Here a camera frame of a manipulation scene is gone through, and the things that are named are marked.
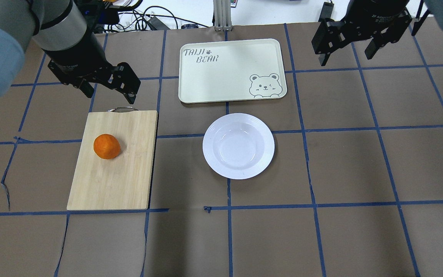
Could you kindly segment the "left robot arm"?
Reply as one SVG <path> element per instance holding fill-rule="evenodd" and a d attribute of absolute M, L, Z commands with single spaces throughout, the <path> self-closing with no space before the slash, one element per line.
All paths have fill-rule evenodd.
<path fill-rule="evenodd" d="M 140 80 L 126 62 L 112 65 L 74 0 L 0 0 L 0 97 L 11 87 L 34 41 L 48 56 L 48 68 L 64 85 L 86 97 L 91 83 L 120 92 L 133 104 Z"/>

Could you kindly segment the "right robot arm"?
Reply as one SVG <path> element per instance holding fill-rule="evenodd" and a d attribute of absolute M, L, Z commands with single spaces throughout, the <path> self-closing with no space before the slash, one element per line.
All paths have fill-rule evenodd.
<path fill-rule="evenodd" d="M 389 43 L 397 43 L 413 25 L 415 36 L 426 18 L 433 15 L 443 30 L 443 0 L 421 0 L 415 17 L 407 9 L 407 0 L 351 0 L 341 20 L 331 18 L 333 5 L 323 4 L 311 45 L 319 56 L 320 65 L 327 64 L 330 55 L 352 42 L 368 40 L 364 53 L 368 60 Z"/>

